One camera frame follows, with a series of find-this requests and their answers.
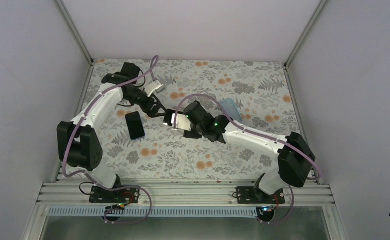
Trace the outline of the black phone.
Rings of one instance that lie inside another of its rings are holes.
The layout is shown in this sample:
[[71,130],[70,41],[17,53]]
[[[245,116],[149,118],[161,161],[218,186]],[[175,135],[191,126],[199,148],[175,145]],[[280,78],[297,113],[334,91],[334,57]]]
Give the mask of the black phone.
[[131,140],[138,140],[145,137],[145,130],[139,112],[131,112],[125,115],[129,137]]

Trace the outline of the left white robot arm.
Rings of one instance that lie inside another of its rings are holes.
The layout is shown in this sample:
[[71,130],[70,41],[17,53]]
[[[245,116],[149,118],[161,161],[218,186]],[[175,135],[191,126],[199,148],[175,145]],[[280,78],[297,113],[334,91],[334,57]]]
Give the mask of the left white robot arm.
[[112,110],[123,100],[139,106],[150,118],[165,117],[167,109],[154,94],[162,87],[158,81],[137,85],[152,74],[158,63],[155,56],[147,71],[134,63],[125,62],[119,72],[108,73],[101,80],[97,94],[72,120],[58,124],[57,145],[62,174],[66,178],[85,175],[93,184],[93,197],[111,203],[127,197],[130,186],[123,186],[121,178],[102,164],[103,148],[97,131]]

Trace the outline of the light blue phone case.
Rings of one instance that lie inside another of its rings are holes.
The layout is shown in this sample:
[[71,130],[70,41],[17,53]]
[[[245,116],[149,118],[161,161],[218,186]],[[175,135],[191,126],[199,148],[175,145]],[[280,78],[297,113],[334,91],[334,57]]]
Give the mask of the light blue phone case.
[[219,104],[225,110],[230,118],[239,123],[243,122],[242,116],[235,104],[235,102],[231,98],[223,99],[219,101]]

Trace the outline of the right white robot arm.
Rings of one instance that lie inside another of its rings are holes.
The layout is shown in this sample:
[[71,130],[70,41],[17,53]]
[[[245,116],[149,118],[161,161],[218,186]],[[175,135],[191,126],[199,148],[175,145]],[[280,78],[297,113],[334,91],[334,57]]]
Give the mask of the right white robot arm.
[[286,186],[304,187],[314,167],[315,156],[299,133],[276,135],[247,127],[223,114],[214,117],[198,101],[182,112],[174,111],[170,123],[183,130],[185,138],[244,147],[275,161],[277,167],[261,174],[253,187],[254,198],[261,204]]

